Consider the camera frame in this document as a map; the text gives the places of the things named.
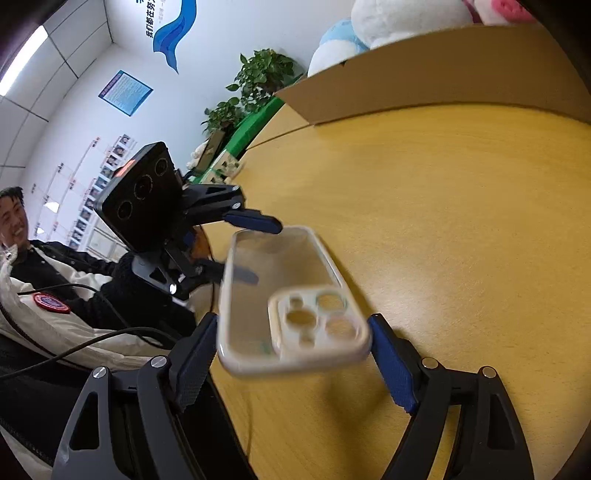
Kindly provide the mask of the paper cup with leaves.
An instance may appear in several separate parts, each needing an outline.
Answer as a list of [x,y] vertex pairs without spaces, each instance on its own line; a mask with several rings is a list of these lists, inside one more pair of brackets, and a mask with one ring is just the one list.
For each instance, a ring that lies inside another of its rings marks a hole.
[[221,155],[215,160],[213,170],[224,182],[228,182],[230,179],[235,178],[240,170],[242,170],[242,161],[235,158],[228,150],[223,150]]

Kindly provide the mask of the clear phone case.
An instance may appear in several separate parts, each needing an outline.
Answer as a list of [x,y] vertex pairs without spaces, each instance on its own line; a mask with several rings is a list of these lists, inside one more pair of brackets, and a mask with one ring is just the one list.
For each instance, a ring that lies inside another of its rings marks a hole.
[[259,284],[229,281],[219,291],[217,353],[238,377],[315,371],[360,362],[372,333],[348,284],[315,231],[240,230],[230,263],[256,272]]

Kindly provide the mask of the white panda plush toy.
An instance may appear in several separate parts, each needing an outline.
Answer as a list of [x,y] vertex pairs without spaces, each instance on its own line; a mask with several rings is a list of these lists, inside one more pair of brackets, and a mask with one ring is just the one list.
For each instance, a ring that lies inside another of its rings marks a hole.
[[370,49],[473,24],[469,8],[457,0],[356,1],[351,20],[353,31]]

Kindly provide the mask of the blue plush toy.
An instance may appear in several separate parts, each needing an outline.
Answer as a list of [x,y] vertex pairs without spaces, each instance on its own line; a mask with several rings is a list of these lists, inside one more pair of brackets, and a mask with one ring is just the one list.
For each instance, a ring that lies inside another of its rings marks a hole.
[[353,31],[352,20],[339,20],[322,36],[320,45],[311,57],[308,77],[368,50],[369,47]]

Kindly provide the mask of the pink bear plush toy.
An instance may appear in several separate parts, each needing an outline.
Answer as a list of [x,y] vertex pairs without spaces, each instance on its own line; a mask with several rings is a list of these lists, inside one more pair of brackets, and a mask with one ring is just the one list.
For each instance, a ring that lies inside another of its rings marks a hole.
[[534,24],[537,20],[516,0],[465,0],[476,23]]

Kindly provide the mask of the blue framed wall poster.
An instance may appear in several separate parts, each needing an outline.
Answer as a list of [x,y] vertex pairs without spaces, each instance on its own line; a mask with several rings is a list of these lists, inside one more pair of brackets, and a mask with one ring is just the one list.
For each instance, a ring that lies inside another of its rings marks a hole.
[[119,70],[100,91],[98,97],[124,115],[131,117],[153,89],[123,70]]

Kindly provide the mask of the brown cardboard box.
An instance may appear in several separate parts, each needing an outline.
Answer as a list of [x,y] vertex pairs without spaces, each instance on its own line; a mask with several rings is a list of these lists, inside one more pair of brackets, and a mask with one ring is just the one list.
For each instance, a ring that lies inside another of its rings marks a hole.
[[394,42],[277,93],[311,124],[444,104],[498,104],[590,120],[590,93],[540,26],[472,26]]

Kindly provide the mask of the person in background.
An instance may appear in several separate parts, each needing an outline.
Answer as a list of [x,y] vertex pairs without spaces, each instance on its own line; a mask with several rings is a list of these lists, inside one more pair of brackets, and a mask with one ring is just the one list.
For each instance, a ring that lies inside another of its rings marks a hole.
[[[195,328],[192,312],[138,278],[133,256],[100,260],[59,242],[28,237],[20,187],[1,192],[1,246],[17,247],[10,277],[28,296],[47,293],[89,327],[118,332],[149,327],[181,339]],[[4,479],[48,479],[61,436],[87,374],[63,362],[42,363],[36,351],[1,338],[1,458]]]

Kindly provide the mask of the green potted plant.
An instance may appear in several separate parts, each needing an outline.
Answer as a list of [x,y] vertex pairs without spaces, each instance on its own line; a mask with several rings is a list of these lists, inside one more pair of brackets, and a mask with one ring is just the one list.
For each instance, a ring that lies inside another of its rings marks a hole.
[[235,130],[250,114],[270,103],[277,91],[290,86],[304,74],[296,60],[276,50],[254,50],[252,56],[239,56],[240,70],[225,87],[232,94],[215,107],[204,110],[204,134],[216,130]]

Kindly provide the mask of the green bench cover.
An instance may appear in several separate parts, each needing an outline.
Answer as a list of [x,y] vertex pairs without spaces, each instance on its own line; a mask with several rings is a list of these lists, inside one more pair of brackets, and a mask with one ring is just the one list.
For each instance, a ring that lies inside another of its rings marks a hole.
[[224,147],[224,151],[235,159],[242,157],[252,140],[259,135],[264,126],[270,122],[270,119],[276,115],[283,105],[283,100],[279,97],[273,97],[259,111],[247,115],[239,123],[235,133],[231,135],[228,144]]

